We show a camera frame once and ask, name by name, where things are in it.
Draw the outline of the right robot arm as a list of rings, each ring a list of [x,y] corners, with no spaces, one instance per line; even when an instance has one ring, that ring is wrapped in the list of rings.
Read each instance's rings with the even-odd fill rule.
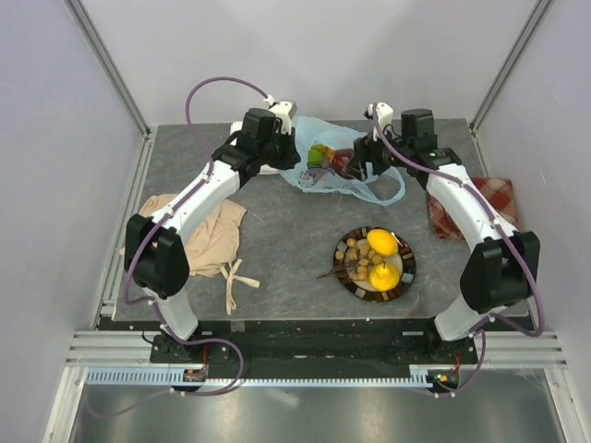
[[[546,319],[537,286],[537,236],[521,233],[505,221],[477,189],[454,150],[439,147],[429,109],[402,112],[399,135],[392,132],[389,104],[372,103],[365,116],[373,131],[355,141],[346,174],[365,179],[404,167],[443,206],[470,249],[461,293],[432,319],[434,333],[422,342],[424,355],[433,363],[444,363],[455,354],[455,341],[495,320],[526,336],[539,336]]]

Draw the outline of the yellow fake berry bunch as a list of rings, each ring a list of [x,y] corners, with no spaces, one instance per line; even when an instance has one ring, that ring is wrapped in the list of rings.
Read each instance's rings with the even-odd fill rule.
[[[346,237],[334,250],[332,268],[319,275],[319,278],[329,276],[350,278],[359,273],[358,269],[361,269],[361,273],[366,273],[371,263],[369,251],[370,247],[365,238]]]

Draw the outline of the yellow fake lemon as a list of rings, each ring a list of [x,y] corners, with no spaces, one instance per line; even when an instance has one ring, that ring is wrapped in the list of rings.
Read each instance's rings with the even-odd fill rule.
[[[385,229],[374,228],[367,233],[368,245],[378,255],[390,257],[398,253],[398,241],[396,236]]]

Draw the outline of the yellow fake pear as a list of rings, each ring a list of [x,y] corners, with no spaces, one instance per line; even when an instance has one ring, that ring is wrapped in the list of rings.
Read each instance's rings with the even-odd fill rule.
[[[399,281],[400,272],[392,263],[388,262],[375,265],[368,274],[368,282],[377,292],[392,290]]]

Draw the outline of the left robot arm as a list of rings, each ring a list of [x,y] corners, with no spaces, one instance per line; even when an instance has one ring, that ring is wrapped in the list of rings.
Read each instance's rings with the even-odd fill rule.
[[[151,216],[133,215],[127,222],[124,269],[127,283],[144,290],[164,330],[173,337],[171,353],[183,363],[195,362],[202,340],[185,289],[190,269],[185,247],[191,235],[226,198],[263,166],[290,170],[300,161],[292,118],[294,102],[270,109],[251,108],[241,126],[214,151],[211,161],[172,201]]]

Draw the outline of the dark red fake apple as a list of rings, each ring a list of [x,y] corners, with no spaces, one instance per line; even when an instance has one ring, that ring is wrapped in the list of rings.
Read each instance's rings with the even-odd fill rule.
[[[352,176],[347,172],[347,165],[353,156],[353,149],[335,150],[330,160],[330,166],[343,179],[351,179]]]

